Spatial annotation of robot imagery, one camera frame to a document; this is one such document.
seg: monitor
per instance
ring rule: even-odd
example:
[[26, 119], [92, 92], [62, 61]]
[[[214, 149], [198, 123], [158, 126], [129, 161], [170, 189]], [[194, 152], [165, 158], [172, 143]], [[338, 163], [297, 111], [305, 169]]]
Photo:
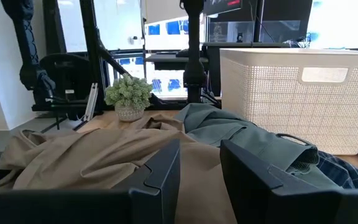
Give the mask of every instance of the monitor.
[[204, 13], [207, 16], [240, 9], [242, 0], [206, 0]]

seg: wooden table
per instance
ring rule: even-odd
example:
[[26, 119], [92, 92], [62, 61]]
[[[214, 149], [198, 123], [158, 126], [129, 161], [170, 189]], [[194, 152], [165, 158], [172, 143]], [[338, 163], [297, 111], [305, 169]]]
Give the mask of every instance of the wooden table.
[[[144, 114], [145, 115], [164, 114], [165, 116], [172, 118], [176, 114], [178, 114], [178, 111], [145, 111]], [[128, 127], [129, 124], [130, 124], [129, 122], [119, 121], [115, 111], [105, 111], [103, 115], [96, 116], [90, 122], [86, 123], [82, 128], [78, 130], [78, 132], [89, 131], [97, 128], [125, 129], [126, 127]], [[338, 157], [358, 168], [358, 155], [338, 156]]]
[[[152, 116], [154, 114], [163, 114], [170, 118], [178, 114], [179, 111], [144, 111], [145, 115]], [[124, 129], [128, 127], [130, 122], [122, 122], [118, 120], [115, 111], [105, 111], [104, 114], [94, 117], [91, 121], [82, 126], [78, 132], [89, 131], [96, 128], [119, 128]]]

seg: green jacket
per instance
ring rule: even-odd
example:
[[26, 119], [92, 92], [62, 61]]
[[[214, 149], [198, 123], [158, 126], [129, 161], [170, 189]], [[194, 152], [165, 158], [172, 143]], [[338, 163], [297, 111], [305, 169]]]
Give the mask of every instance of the green jacket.
[[320, 189], [340, 189], [316, 167], [318, 149], [312, 144], [298, 144], [206, 104], [189, 104], [175, 118], [183, 121], [187, 135], [199, 142], [219, 147], [221, 140], [229, 139], [260, 159]]

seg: white plant pot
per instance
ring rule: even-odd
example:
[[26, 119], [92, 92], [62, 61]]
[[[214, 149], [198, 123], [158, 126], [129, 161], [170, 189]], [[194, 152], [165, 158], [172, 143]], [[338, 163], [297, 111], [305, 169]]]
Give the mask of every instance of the white plant pot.
[[135, 110], [132, 106], [115, 106], [120, 121], [132, 122], [141, 119], [144, 110]]

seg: artificial plant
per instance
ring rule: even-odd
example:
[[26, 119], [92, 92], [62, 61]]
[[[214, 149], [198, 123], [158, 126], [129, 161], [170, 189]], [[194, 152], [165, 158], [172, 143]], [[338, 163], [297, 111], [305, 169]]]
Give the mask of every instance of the artificial plant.
[[106, 88], [105, 102], [114, 106], [133, 106], [135, 110], [144, 110], [150, 106], [152, 85], [146, 79], [123, 74], [112, 86]]

